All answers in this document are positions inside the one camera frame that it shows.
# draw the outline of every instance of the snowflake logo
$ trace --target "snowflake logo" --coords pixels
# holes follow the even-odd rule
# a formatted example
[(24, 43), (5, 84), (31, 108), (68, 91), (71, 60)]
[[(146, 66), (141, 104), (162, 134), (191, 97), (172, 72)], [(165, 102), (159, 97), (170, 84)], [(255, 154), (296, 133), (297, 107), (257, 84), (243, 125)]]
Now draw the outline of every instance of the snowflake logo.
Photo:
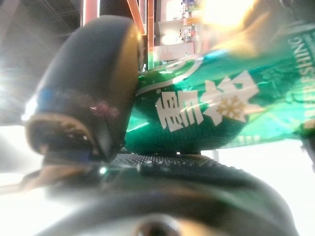
[(244, 71), (231, 80), (226, 76), (216, 87), (213, 81), (205, 81), (206, 91), (201, 96), (201, 101), (208, 104), (203, 112), (209, 116), (214, 125), (222, 122), (222, 117), (228, 117), (241, 122), (246, 122), (245, 115), (263, 111), (257, 104), (249, 103), (249, 99), (259, 92), (248, 71)]
[(240, 118), (244, 113), (245, 104), (237, 96), (222, 98), (217, 107), (217, 112), (232, 119)]

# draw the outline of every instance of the bright light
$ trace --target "bright light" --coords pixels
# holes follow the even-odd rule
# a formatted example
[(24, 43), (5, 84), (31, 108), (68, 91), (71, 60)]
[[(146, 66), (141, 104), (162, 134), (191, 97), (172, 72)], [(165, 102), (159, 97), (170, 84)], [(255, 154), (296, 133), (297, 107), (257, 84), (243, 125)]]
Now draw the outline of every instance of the bright light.
[(128, 133), (128, 132), (130, 132), (130, 131), (132, 131), (132, 130), (139, 129), (139, 128), (141, 128), (141, 127), (143, 127), (143, 126), (146, 126), (146, 125), (148, 125), (148, 124), (149, 124), (148, 122), (143, 123), (143, 124), (141, 124), (141, 125), (138, 125), (138, 126), (134, 127), (133, 129), (127, 130), (126, 132)]
[(178, 41), (177, 41), (178, 38), (179, 38), (179, 32), (178, 32), (178, 34), (174, 34), (174, 33), (167, 34), (167, 35), (162, 36), (161, 42), (164, 45), (173, 45), (173, 44), (178, 43)]
[(23, 177), (23, 174), (18, 173), (0, 173), (0, 187), (19, 184)]
[(204, 0), (203, 23), (225, 27), (239, 26), (254, 0)]
[(172, 74), (173, 71), (160, 71), (159, 73), (160, 74)]
[(105, 174), (106, 172), (107, 172), (106, 167), (102, 167), (102, 168), (99, 169), (99, 173), (100, 173), (101, 175)]
[(33, 97), (27, 104), (26, 104), (26, 108), (25, 108), (25, 114), (22, 115), (21, 119), (22, 121), (27, 121), (31, 115), (33, 115), (35, 113), (35, 110), (37, 108), (37, 102), (36, 102), (36, 98)]

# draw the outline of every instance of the textured black surface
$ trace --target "textured black surface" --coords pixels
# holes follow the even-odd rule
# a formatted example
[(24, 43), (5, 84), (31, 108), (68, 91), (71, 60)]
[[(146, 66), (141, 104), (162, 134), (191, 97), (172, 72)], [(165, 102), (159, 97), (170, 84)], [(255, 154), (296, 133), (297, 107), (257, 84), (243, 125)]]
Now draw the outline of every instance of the textured black surface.
[(145, 163), (156, 163), (161, 165), (177, 165), (177, 166), (211, 166), (216, 161), (202, 155), (139, 155), (139, 154), (118, 154), (113, 164), (137, 165)]
[(132, 18), (127, 0), (101, 0), (100, 15), (115, 15)]

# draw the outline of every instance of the black plastic part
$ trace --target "black plastic part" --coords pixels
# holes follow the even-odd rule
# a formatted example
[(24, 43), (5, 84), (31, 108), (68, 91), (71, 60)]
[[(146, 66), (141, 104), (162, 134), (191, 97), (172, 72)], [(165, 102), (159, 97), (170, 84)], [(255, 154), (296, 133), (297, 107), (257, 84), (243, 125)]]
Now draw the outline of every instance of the black plastic part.
[(112, 159), (124, 145), (139, 42), (134, 22), (118, 16), (102, 16), (71, 35), (34, 96), (37, 107), (26, 124), (34, 150), (91, 145), (103, 160)]
[(208, 173), (216, 172), (217, 178), (228, 179), (231, 173), (251, 184), (231, 185), (230, 180), (200, 183), (198, 179), (191, 181), (180, 176), (169, 178), (162, 172), (143, 175), (143, 165), (140, 164), (140, 171), (135, 167), (118, 171), (117, 166), (113, 170), (108, 166), (107, 172), (98, 177), (95, 166), (86, 176), (78, 175), (46, 187), (45, 196), (49, 201), (71, 202), (78, 208), (38, 235), (79, 235), (125, 217), (152, 213), (195, 220), (231, 236), (298, 235), (283, 199), (245, 172), (220, 167), (220, 164), (209, 165)]

